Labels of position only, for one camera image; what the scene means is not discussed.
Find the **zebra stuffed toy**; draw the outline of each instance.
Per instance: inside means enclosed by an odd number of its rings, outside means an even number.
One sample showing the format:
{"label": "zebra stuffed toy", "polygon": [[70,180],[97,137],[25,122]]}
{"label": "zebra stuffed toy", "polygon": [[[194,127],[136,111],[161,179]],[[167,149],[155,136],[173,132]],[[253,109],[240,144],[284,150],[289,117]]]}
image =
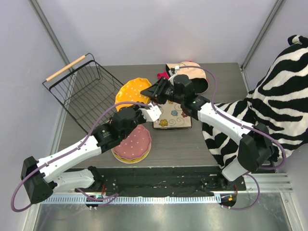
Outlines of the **zebra stuffed toy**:
{"label": "zebra stuffed toy", "polygon": [[[294,35],[266,76],[246,98],[233,103],[217,103],[228,114],[252,123],[265,124],[269,134],[283,146],[287,157],[308,142],[308,38]],[[238,154],[238,145],[216,128],[203,123],[205,143],[220,168]],[[282,157],[274,145],[271,161]]]}

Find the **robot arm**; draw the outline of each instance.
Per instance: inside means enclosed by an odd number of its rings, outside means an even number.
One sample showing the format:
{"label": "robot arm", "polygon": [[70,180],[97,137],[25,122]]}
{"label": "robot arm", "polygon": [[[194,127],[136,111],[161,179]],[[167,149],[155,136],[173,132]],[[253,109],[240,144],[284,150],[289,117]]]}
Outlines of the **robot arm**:
{"label": "robot arm", "polygon": [[[46,200],[54,192],[63,192],[75,188],[98,190],[103,184],[103,179],[95,167],[77,172],[65,171],[90,157],[118,146],[138,124],[158,120],[161,115],[158,106],[152,104],[150,106],[152,106],[150,109],[140,108],[139,106],[122,108],[114,114],[109,123],[98,126],[81,147],[79,147],[79,144],[85,138],[51,156],[39,160],[35,160],[31,156],[24,160],[22,179],[34,169],[57,159],[24,183],[30,202],[37,204]],[[79,147],[78,150],[59,159],[59,156],[76,147]]]}
{"label": "robot arm", "polygon": [[[217,128],[234,140],[239,145],[238,156],[222,170],[222,175],[228,181],[234,181],[246,172],[255,172],[273,154],[270,140],[242,127],[246,125],[268,134],[265,125],[259,123],[254,126],[219,108],[214,110],[209,99],[194,93],[193,84],[186,75],[175,74],[169,80],[162,78],[141,91],[141,94],[150,97],[155,103],[164,104],[167,100],[179,103],[185,114]],[[242,126],[237,126],[222,117],[217,110]]]}

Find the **small box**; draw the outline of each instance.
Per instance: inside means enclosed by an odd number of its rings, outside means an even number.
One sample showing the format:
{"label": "small box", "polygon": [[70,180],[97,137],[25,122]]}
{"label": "small box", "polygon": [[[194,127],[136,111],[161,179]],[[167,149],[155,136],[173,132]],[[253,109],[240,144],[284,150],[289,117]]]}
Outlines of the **small box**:
{"label": "small box", "polygon": [[180,104],[168,100],[165,104],[158,104],[158,106],[162,114],[157,121],[153,122],[153,128],[178,129],[192,127],[192,118],[183,112]]}

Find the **cable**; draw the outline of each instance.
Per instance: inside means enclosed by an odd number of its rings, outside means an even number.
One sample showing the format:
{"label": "cable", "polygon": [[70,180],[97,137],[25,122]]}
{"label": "cable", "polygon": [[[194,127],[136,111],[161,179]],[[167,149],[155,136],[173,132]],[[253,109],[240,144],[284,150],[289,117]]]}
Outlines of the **cable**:
{"label": "cable", "polygon": [[[32,206],[32,204],[29,204],[27,205],[26,207],[22,208],[22,209],[17,209],[15,208],[15,205],[14,205],[14,202],[15,202],[15,198],[16,198],[16,195],[19,191],[19,189],[21,188],[21,186],[30,178],[32,177],[35,173],[37,173],[38,171],[40,171],[42,168],[48,166],[49,164],[67,156],[67,155],[70,155],[72,154],[73,152],[75,152],[76,150],[78,150],[82,145],[84,145],[86,143],[86,141],[88,140],[88,138],[91,136],[92,132],[94,131],[94,129],[96,128],[96,126],[99,124],[99,122],[101,121],[101,119],[104,118],[104,116],[109,112],[111,111],[113,108],[119,106],[119,105],[122,105],[122,104],[134,104],[134,105],[139,105],[139,106],[144,106],[144,107],[150,107],[149,105],[147,104],[144,104],[144,103],[137,103],[137,102],[129,102],[129,101],[125,101],[125,102],[120,102],[120,103],[117,103],[117,104],[114,104],[112,105],[111,107],[109,107],[104,113],[101,114],[101,116],[96,120],[96,122],[93,124],[92,128],[90,129],[90,131],[88,132],[88,134],[86,135],[85,139],[83,140],[82,143],[80,143],[76,148],[72,149],[71,151],[68,151],[67,153],[63,154],[63,155],[60,155],[58,156],[57,158],[54,158],[52,159],[51,161],[47,162],[47,163],[44,163],[43,165],[41,165],[40,167],[36,168],[35,170],[33,170],[32,172],[30,172],[25,178],[22,179],[22,181],[17,185],[16,189],[14,190],[13,192],[13,195],[12,195],[12,198],[11,198],[11,209],[16,212],[16,213],[19,213],[19,212],[23,212],[25,210],[27,210],[28,208],[30,208]],[[91,200],[98,200],[98,201],[101,201],[102,199],[94,199],[91,197]]]}
{"label": "cable", "polygon": [[102,185],[102,187],[103,187],[103,190],[102,190],[101,196],[103,196],[103,193],[105,192],[105,183]]}
{"label": "cable", "polygon": [[236,184],[234,185],[235,187],[235,196],[237,196],[239,194],[239,191],[237,190]]}
{"label": "cable", "polygon": [[203,68],[203,67],[200,67],[200,66],[180,66],[180,69],[182,69],[182,68],[189,68],[189,67],[202,69],[202,70],[208,72],[208,73],[212,76],[212,78],[213,78],[213,80],[214,80],[214,83],[215,83],[215,89],[214,89],[214,93],[213,93],[213,96],[212,96],[211,105],[212,105],[213,110],[214,110],[217,114],[219,114],[219,115],[222,116],[223,118],[229,120],[230,122],[232,122],[232,123],[234,123],[234,124],[236,124],[236,125],[238,125],[238,126],[241,126],[241,127],[245,128],[245,129],[251,130],[251,131],[253,131],[253,132],[255,132],[255,133],[258,133],[258,134],[264,136],[265,138],[269,139],[270,141],[272,141],[274,144],[276,144],[276,145],[280,148],[280,150],[281,150],[281,152],[282,152],[282,162],[281,162],[279,165],[274,166],[274,167],[263,167],[263,166],[260,166],[259,168],[260,168],[260,169],[265,169],[265,170],[276,170],[277,168],[283,166],[283,165],[285,164],[285,161],[286,161],[287,156],[286,156],[285,150],[284,150],[284,148],[282,147],[282,145],[281,145],[277,140],[275,140],[274,138],[272,138],[271,136],[269,136],[268,134],[266,134],[266,133],[264,133],[264,132],[262,132],[262,131],[259,131],[259,130],[255,129],[255,128],[251,128],[251,127],[248,127],[248,126],[246,126],[246,125],[242,125],[241,123],[239,123],[239,122],[233,120],[232,118],[229,118],[228,116],[226,116],[226,115],[224,115],[223,113],[221,113],[220,111],[218,111],[218,110],[216,109],[215,105],[214,105],[214,99],[215,99],[215,95],[216,95],[216,91],[217,91],[217,80],[216,80],[215,75],[214,75],[211,71],[209,71],[209,70],[207,70],[207,69],[205,69],[205,68]]}
{"label": "cable", "polygon": [[111,196],[108,196],[108,197],[105,197],[105,198],[102,198],[102,199],[96,199],[96,198],[90,197],[89,195],[87,195],[84,191],[82,191],[82,190],[79,189],[79,188],[77,188],[77,190],[78,190],[79,192],[81,192],[84,196],[86,196],[88,199],[93,200],[93,201],[105,201],[105,200],[108,200],[108,199],[110,199],[110,198],[112,198],[112,197],[118,196],[118,194],[115,193],[115,194],[112,194]]}
{"label": "cable", "polygon": [[250,209],[251,207],[253,207],[259,201],[259,198],[260,198],[260,186],[259,186],[256,178],[254,178],[252,175],[250,175],[248,173],[245,173],[244,175],[247,175],[247,176],[251,177],[254,180],[254,182],[256,183],[256,185],[257,185],[258,194],[257,194],[256,200],[250,206],[247,206],[247,207],[244,207],[244,208],[232,208],[232,207],[228,207],[228,206],[223,205],[224,208],[231,209],[231,210],[237,210],[237,211],[243,211],[243,210]]}

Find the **table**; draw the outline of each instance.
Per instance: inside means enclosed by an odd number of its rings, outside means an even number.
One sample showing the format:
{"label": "table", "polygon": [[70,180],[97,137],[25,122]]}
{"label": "table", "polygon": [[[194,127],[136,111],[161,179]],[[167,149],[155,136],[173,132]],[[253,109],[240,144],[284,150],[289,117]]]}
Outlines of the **table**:
{"label": "table", "polygon": [[[200,66],[211,70],[217,76],[216,102],[233,102],[246,96],[247,91],[237,63],[200,64]],[[142,77],[154,84],[157,81],[157,73],[163,72],[165,65],[124,65],[106,66],[105,68],[122,83]],[[202,95],[211,99],[214,83],[209,74],[207,78],[210,82],[209,89]],[[144,124],[150,131],[152,148],[149,155],[139,163],[130,165],[121,163],[116,160],[111,151],[107,151],[79,163],[75,168],[216,166],[215,159],[206,147],[201,122],[193,120],[192,124],[192,128],[174,130],[157,130],[153,129],[152,123]],[[84,136],[84,131],[68,115],[65,119],[59,150],[72,145]]]}

